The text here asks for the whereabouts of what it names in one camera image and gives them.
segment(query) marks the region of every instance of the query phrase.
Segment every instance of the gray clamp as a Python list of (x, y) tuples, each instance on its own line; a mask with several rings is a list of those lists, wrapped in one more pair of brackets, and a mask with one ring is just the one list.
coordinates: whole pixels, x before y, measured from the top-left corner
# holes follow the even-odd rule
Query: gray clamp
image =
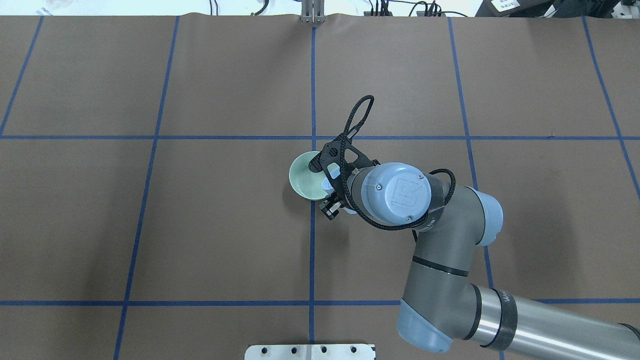
[(302, 15), (300, 20), (304, 23), (322, 24), (324, 16), (324, 0), (302, 0)]

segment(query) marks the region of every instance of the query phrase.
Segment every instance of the white paper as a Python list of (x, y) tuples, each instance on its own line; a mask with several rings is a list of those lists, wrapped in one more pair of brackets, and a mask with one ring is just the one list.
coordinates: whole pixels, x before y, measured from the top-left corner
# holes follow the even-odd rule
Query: white paper
[(498, 12), (505, 12), (520, 6), (517, 0), (491, 0), (491, 4), (495, 6)]

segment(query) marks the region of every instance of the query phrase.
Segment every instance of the white floor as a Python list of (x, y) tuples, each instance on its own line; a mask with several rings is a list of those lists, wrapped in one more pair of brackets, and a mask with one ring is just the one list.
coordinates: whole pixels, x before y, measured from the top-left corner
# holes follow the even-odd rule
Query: white floor
[[(263, 0), (217, 0), (220, 15), (249, 15), (262, 8)], [(369, 0), (326, 0), (326, 14), (362, 15), (371, 9)], [(457, 11), (473, 16), (482, 0), (440, 0), (443, 11)], [(394, 16), (407, 16), (413, 5), (391, 3)], [(420, 5), (416, 10), (423, 10)], [(0, 1), (0, 15), (182, 15), (209, 13), (208, 0), (20, 0)], [(264, 15), (300, 14), (300, 2), (270, 0)]]

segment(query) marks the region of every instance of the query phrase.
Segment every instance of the metal bracket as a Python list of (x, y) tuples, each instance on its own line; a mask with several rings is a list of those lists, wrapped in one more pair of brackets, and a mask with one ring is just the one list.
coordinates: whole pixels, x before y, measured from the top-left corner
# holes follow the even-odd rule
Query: metal bracket
[(246, 349), (244, 360), (375, 360), (376, 346), (335, 345), (254, 345)]
[(324, 16), (324, 0), (302, 0), (302, 15), (300, 20), (304, 23), (322, 24)]

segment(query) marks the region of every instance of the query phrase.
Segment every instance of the robotic arm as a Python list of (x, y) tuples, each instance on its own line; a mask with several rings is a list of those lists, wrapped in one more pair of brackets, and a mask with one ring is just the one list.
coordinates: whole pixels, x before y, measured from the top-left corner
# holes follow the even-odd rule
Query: robotic arm
[[(349, 128), (366, 100), (363, 119)], [(397, 323), (403, 339), (431, 352), (447, 352), (457, 338), (540, 359), (640, 359), (640, 332), (631, 325), (470, 284), (474, 248), (491, 244), (502, 229), (500, 204), (473, 188), (456, 189), (446, 169), (428, 174), (411, 165), (369, 160), (351, 141), (372, 104), (371, 95), (360, 99), (344, 132), (305, 170), (325, 179), (327, 195), (320, 207), (330, 220), (343, 208), (379, 229), (414, 231), (416, 246)], [(344, 159), (347, 149), (358, 156), (352, 163)], [(437, 172), (449, 174), (451, 182), (441, 181)], [(291, 184), (299, 192), (299, 184)]]

